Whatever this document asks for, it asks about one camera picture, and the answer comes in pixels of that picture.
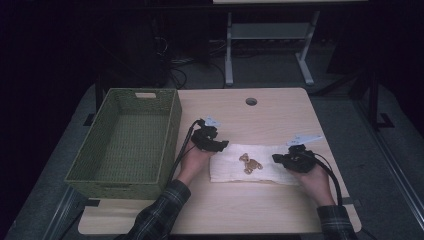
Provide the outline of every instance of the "hand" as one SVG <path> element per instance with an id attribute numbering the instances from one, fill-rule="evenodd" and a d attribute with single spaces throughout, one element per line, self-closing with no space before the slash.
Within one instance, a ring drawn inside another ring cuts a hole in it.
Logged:
<path id="1" fill-rule="evenodd" d="M 331 195 L 328 174 L 321 166 L 315 165 L 308 173 L 298 173 L 291 170 L 287 171 L 299 180 L 305 188 L 306 194 L 308 194 L 319 207 L 336 205 Z"/>
<path id="2" fill-rule="evenodd" d="M 209 164 L 209 159 L 215 152 L 202 151 L 192 141 L 187 143 L 185 155 L 181 159 L 181 171 L 177 179 L 189 186 L 193 178 Z"/>

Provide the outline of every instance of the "hole in table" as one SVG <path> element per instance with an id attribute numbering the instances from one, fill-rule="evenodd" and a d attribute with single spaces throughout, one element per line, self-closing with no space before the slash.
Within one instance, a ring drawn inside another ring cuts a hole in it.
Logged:
<path id="1" fill-rule="evenodd" d="M 258 100 L 256 98 L 247 98 L 246 104 L 249 106 L 255 106 L 258 103 Z"/>

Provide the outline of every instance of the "table leg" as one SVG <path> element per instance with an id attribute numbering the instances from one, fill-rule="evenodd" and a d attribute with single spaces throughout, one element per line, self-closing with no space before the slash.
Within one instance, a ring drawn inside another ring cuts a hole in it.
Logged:
<path id="1" fill-rule="evenodd" d="M 232 86 L 233 83 L 233 63 L 231 62 L 231 13 L 228 13 L 227 54 L 225 55 L 225 84 L 227 86 Z"/>
<path id="2" fill-rule="evenodd" d="M 314 36 L 315 26 L 318 22 L 319 11 L 316 11 L 312 17 L 311 23 L 309 24 L 308 32 L 305 37 L 305 46 L 302 51 L 296 53 L 296 60 L 299 64 L 300 70 L 302 71 L 303 78 L 305 79 L 306 85 L 314 85 L 314 80 L 311 73 L 309 72 L 308 65 L 306 64 L 306 55 L 311 45 L 312 37 Z"/>

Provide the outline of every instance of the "metal stand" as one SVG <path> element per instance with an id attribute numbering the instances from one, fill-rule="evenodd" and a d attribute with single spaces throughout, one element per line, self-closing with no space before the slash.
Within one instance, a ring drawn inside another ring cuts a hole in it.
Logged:
<path id="1" fill-rule="evenodd" d="M 227 53 L 225 56 L 225 83 L 234 84 L 231 61 L 232 39 L 304 39 L 301 52 L 296 53 L 296 60 L 302 71 L 306 85 L 313 85 L 314 80 L 306 64 L 306 55 L 315 32 L 319 11 L 316 11 L 309 23 L 232 23 L 231 12 L 227 22 Z"/>

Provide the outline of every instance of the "basket handle hole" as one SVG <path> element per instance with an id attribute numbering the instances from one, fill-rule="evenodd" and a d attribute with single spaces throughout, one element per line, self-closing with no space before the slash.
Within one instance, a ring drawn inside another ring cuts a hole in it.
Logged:
<path id="1" fill-rule="evenodd" d="M 137 98 L 156 98 L 156 93 L 135 93 Z"/>

